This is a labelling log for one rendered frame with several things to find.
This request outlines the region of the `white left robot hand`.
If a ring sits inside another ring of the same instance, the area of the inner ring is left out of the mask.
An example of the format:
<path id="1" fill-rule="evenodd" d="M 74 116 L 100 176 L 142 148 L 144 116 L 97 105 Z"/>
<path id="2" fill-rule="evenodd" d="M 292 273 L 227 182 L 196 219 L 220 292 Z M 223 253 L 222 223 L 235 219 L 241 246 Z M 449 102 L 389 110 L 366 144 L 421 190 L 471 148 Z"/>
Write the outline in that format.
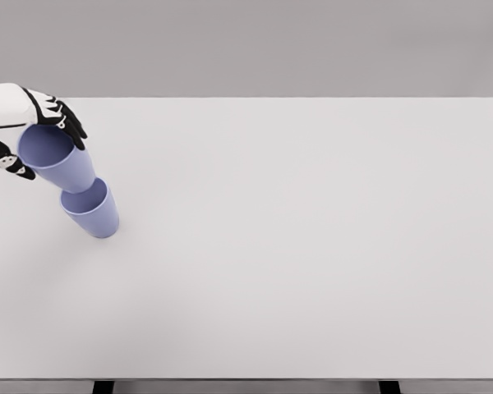
<path id="1" fill-rule="evenodd" d="M 58 97 L 20 86 L 0 83 L 0 130 L 20 126 L 56 126 L 73 140 L 81 151 L 88 138 L 76 114 Z M 0 140 L 0 168 L 13 175 L 33 181 L 33 169 L 25 165 Z"/>

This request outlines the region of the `lavender blue plastic cup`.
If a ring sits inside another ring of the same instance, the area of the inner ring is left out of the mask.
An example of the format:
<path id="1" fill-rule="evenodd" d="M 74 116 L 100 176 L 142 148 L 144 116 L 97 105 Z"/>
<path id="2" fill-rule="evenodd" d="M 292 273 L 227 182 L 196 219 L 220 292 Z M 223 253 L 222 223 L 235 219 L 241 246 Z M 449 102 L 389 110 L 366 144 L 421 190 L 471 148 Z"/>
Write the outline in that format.
<path id="1" fill-rule="evenodd" d="M 67 216 L 89 235 L 108 238 L 119 228 L 119 214 L 113 193 L 102 178 L 80 193 L 62 191 L 60 205 Z"/>
<path id="2" fill-rule="evenodd" d="M 88 190 L 96 175 L 89 152 L 56 126 L 32 125 L 18 142 L 20 159 L 34 172 L 69 193 Z"/>

